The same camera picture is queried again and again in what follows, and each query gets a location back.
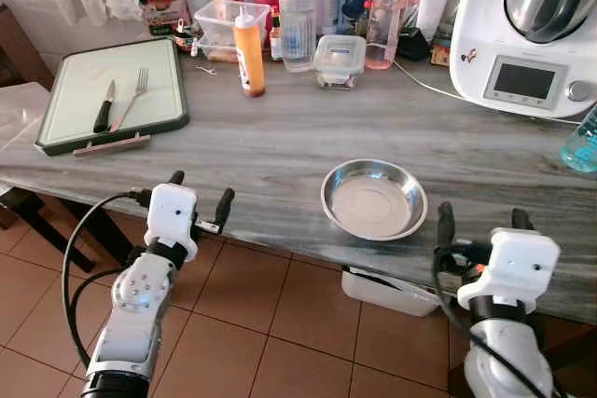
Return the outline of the pink flat bar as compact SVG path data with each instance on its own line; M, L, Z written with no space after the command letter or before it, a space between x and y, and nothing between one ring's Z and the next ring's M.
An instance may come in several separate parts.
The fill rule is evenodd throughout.
M106 144L89 144L82 148L77 148L72 152L73 157L92 157L105 154L115 154L115 152L132 150L132 148L142 148L149 146L152 142L152 135L142 135L140 133L131 138L122 139Z

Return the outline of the round stainless steel plate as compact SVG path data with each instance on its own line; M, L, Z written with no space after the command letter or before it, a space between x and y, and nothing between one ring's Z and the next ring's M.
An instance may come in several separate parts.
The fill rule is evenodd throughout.
M417 177L378 159L347 160L328 172L323 210L340 230L363 240L400 240L422 227L429 201Z

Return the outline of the white plastic bin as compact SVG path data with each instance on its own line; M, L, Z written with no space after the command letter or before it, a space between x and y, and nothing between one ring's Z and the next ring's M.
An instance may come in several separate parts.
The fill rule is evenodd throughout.
M347 266L341 273L342 291L363 303L414 317L429 316L440 308L435 293L419 284Z

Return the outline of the teal plastic water bottle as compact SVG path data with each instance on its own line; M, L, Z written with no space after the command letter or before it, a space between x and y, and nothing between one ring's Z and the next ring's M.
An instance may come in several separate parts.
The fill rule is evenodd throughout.
M597 105L580 122L560 152L562 162L572 171L597 172Z

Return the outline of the silver metal fork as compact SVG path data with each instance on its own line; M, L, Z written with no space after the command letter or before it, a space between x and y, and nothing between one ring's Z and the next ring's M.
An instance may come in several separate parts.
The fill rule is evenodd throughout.
M146 67L141 67L138 70L138 76L136 81L135 90L133 91L132 98L128 100L127 105L125 105L125 109L122 114L120 114L119 118L112 122L108 130L110 132L115 132L115 130L119 130L120 127L124 124L125 118L131 113L133 106L136 104L136 101L140 99L140 97L146 94L146 83L148 83L148 69Z

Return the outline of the orange squeeze sauce bottle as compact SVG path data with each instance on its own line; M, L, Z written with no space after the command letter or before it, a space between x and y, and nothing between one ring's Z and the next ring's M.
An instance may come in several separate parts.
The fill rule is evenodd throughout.
M233 23L233 39L238 54L238 67L242 80L243 94L247 97L260 97L265 94L263 61L263 37L257 23L246 7L239 7Z

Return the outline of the green rimmed cutting board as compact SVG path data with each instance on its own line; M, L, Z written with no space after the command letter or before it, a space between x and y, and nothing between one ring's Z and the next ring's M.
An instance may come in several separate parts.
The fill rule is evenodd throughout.
M133 105L119 130L95 134L92 126L108 82L116 82L110 124L123 113L135 91L138 70L148 69L146 94ZM102 145L183 129L190 108L174 43L158 37L119 46L80 51L65 57L52 88L35 146L47 156L69 154L89 144Z

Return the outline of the small dark jar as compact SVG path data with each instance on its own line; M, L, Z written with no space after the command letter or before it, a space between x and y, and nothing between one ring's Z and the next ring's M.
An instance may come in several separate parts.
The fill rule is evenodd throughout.
M197 29L187 19L180 19L174 25L174 43L180 52L195 57L197 54L196 41L198 40Z

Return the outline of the small black box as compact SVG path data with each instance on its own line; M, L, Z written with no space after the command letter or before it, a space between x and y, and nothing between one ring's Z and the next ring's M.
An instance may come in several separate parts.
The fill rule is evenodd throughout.
M404 27L399 33L397 40L396 56L410 61L421 61L429 58L432 53L430 40L423 36L421 28Z

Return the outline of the small clear lidded container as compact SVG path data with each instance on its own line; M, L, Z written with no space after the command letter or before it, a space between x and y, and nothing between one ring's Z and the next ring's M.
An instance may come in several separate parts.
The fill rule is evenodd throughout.
M321 36L312 59L317 86L321 89L354 89L355 80L364 71L366 48L367 41L361 36Z

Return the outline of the clear bottle with orange cap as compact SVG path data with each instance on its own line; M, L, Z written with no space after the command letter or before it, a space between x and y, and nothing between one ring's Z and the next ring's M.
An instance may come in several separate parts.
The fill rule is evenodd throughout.
M317 0L278 0L282 28L282 61L289 73L314 67Z

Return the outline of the white kitchen food processor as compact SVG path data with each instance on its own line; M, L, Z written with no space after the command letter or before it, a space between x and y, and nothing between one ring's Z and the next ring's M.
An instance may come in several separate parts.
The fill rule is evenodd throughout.
M596 0L460 0L451 81L469 103L519 116L581 116L597 84Z

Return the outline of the pink transparent drinking bottle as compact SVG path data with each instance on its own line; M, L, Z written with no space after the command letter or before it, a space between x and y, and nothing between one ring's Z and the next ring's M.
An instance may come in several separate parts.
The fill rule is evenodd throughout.
M364 65L385 70L393 64L407 0L371 0Z

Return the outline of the blue plastic container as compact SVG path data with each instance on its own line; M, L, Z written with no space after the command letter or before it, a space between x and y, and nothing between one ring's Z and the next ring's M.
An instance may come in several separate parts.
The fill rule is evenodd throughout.
M346 21L358 21L369 11L371 0L342 0L340 3L340 14Z

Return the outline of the black handled table knife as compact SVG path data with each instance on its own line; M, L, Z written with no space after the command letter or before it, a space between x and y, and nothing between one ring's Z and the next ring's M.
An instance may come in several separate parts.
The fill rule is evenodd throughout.
M97 117L95 117L94 124L92 126L92 132L95 134L104 133L110 130L110 111L112 104L116 97L116 82L108 82L108 86L105 92L101 108L98 109Z

